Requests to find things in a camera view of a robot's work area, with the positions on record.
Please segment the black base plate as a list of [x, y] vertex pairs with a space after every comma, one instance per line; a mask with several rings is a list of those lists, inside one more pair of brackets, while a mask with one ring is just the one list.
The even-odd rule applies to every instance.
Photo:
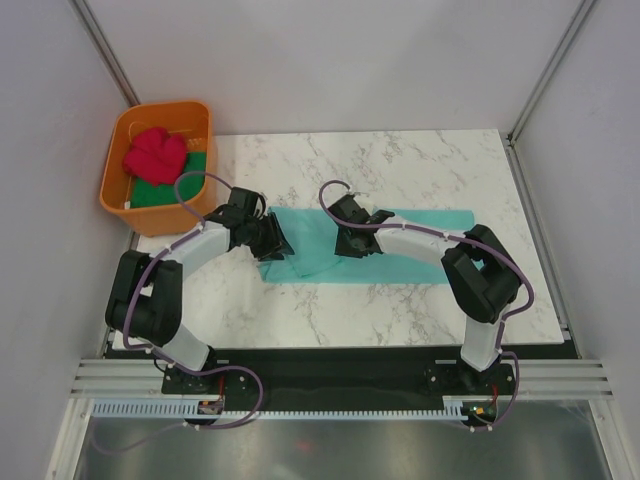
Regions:
[[510, 397], [512, 366], [486, 373], [464, 366], [456, 347], [219, 349], [207, 369], [234, 371], [195, 377], [168, 369], [165, 394], [222, 394], [249, 410], [439, 408], [447, 396]]

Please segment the aluminium rail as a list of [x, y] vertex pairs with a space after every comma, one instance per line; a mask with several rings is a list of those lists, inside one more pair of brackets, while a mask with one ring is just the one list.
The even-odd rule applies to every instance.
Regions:
[[[597, 360], [521, 360], [521, 400], [610, 399], [613, 391]], [[85, 359], [71, 387], [72, 398], [159, 399], [164, 375], [146, 359]]]

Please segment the orange plastic bin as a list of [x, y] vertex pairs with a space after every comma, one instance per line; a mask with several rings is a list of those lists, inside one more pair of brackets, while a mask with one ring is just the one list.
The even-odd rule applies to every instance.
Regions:
[[198, 101], [142, 104], [116, 121], [99, 200], [105, 210], [147, 237], [177, 234], [196, 224], [194, 214], [217, 206], [213, 115]]

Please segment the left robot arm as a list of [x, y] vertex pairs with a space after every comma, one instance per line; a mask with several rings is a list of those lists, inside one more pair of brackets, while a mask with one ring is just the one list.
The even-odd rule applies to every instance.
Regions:
[[185, 369], [185, 382], [208, 393], [219, 382], [214, 350], [183, 324], [183, 283], [205, 264], [235, 248], [246, 247], [260, 263], [294, 253], [277, 216], [263, 195], [233, 187], [226, 203], [162, 250], [125, 252], [118, 263], [105, 312], [108, 327], [138, 346]]

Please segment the teal t shirt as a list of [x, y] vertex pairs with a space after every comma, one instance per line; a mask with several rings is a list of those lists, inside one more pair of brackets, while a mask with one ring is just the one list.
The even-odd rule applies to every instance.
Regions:
[[338, 226], [320, 209], [272, 207], [292, 255], [259, 264], [269, 284], [426, 284], [447, 282], [436, 264], [409, 257], [374, 254], [362, 259], [335, 254]]

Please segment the red t shirt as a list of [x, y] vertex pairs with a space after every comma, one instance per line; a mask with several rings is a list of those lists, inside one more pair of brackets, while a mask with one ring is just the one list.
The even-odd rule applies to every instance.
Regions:
[[187, 144], [182, 135], [153, 127], [132, 140], [123, 159], [123, 169], [154, 186], [173, 184], [183, 173], [187, 154]]

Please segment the aluminium frame post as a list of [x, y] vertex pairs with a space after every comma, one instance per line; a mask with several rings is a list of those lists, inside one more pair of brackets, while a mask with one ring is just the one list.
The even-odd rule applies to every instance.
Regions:
[[69, 4], [127, 105], [129, 107], [139, 105], [139, 96], [117, 58], [90, 3], [86, 0], [70, 0]]
[[581, 35], [591, 15], [600, 4], [598, 0], [581, 0], [572, 14], [568, 24], [564, 28], [562, 35], [556, 43], [548, 61], [541, 74], [537, 78], [533, 89], [528, 95], [522, 109], [520, 110], [511, 129], [504, 133], [502, 138], [506, 145], [513, 148], [521, 137], [531, 116], [533, 115], [539, 102], [545, 95], [560, 67], [568, 58], [574, 44]]

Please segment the left aluminium frame post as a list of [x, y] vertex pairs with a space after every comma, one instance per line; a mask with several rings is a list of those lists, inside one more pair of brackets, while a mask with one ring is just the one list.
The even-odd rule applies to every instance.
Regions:
[[69, 4], [127, 105], [129, 107], [139, 105], [139, 96], [117, 58], [90, 3], [86, 0], [70, 0]]

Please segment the right aluminium frame post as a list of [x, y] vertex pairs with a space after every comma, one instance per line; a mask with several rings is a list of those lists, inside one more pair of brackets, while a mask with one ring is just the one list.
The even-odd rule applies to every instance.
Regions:
[[568, 24], [564, 28], [562, 35], [556, 43], [548, 61], [541, 74], [537, 78], [533, 89], [528, 95], [522, 109], [520, 110], [511, 129], [504, 133], [502, 138], [506, 145], [513, 148], [521, 137], [531, 116], [533, 115], [539, 102], [545, 95], [560, 67], [568, 58], [574, 44], [581, 35], [591, 15], [600, 4], [598, 0], [581, 0], [572, 14]]

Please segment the green t shirt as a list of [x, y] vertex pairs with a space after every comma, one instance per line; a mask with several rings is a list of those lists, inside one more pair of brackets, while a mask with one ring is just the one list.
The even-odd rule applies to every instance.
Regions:
[[[184, 173], [191, 171], [204, 171], [206, 169], [207, 156], [205, 152], [189, 152], [186, 158]], [[179, 194], [183, 201], [190, 200], [203, 188], [205, 178], [201, 175], [189, 176], [179, 184]], [[136, 178], [133, 191], [129, 200], [131, 208], [146, 208], [176, 204], [178, 202], [173, 184], [160, 184], [154, 186], [151, 183]]]

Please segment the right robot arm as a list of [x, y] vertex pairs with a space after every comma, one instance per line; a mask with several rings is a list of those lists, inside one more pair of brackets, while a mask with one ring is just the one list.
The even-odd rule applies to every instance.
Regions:
[[466, 315], [458, 381], [467, 392], [483, 392], [494, 381], [500, 355], [500, 325], [523, 280], [491, 229], [476, 225], [452, 235], [410, 222], [388, 210], [369, 212], [346, 194], [326, 209], [338, 225], [336, 253], [364, 258], [395, 255], [443, 269], [458, 307]]

